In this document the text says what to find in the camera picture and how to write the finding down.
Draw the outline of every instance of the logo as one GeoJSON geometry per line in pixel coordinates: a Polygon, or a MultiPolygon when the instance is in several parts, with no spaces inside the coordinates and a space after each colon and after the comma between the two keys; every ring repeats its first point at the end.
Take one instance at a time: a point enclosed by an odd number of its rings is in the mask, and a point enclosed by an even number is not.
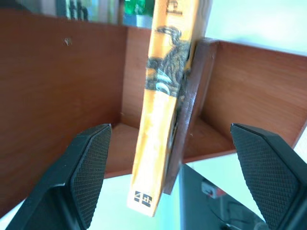
{"type": "Polygon", "coordinates": [[[143,205],[145,205],[147,207],[150,207],[153,198],[151,196],[149,196],[149,195],[144,194],[144,193],[135,191],[135,193],[134,193],[134,200],[136,202],[142,201],[143,205]]]}

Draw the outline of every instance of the textured rubber pad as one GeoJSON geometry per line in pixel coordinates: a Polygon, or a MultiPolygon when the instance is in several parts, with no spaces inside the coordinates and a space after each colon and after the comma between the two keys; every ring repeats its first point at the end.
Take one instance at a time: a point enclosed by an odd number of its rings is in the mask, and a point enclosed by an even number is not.
{"type": "Polygon", "coordinates": [[[71,177],[71,194],[83,226],[90,227],[105,174],[111,127],[94,135],[71,177]]]}
{"type": "Polygon", "coordinates": [[[231,134],[246,184],[270,229],[276,229],[299,189],[299,182],[261,137],[237,126],[231,134]]]}

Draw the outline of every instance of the green bottle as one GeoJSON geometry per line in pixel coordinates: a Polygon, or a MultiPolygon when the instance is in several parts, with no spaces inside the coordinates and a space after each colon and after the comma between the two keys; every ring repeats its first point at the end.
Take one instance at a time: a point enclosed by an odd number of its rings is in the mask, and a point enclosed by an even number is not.
{"type": "Polygon", "coordinates": [[[125,0],[125,13],[135,15],[154,14],[154,0],[125,0]]]}

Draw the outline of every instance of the book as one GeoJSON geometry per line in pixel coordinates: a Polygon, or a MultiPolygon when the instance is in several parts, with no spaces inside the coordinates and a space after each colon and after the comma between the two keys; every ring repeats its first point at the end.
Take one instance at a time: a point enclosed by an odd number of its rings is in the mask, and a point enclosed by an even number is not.
{"type": "Polygon", "coordinates": [[[176,117],[184,98],[195,41],[204,35],[209,3],[155,1],[142,116],[127,201],[128,207],[150,217],[154,216],[163,190],[176,117]]]}

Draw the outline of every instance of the wooden panel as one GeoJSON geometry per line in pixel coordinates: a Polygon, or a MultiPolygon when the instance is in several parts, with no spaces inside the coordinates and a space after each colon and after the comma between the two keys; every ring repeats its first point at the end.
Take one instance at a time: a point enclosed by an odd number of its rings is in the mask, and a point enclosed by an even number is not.
{"type": "Polygon", "coordinates": [[[105,178],[130,174],[139,130],[119,123],[112,129],[105,178]]]}
{"type": "Polygon", "coordinates": [[[77,133],[119,122],[127,29],[6,10],[0,23],[2,216],[77,133]]]}
{"type": "Polygon", "coordinates": [[[146,79],[146,63],[151,30],[128,28],[122,123],[139,128],[146,79]]]}
{"type": "Polygon", "coordinates": [[[165,178],[164,193],[171,194],[185,149],[200,107],[207,92],[213,69],[217,43],[199,41],[196,47],[185,100],[178,118],[178,127],[165,178]]]}
{"type": "Polygon", "coordinates": [[[190,134],[185,159],[234,150],[233,143],[198,118],[190,134]]]}
{"type": "Polygon", "coordinates": [[[221,42],[205,122],[231,139],[231,123],[261,127],[291,146],[307,119],[307,57],[221,42]]]}

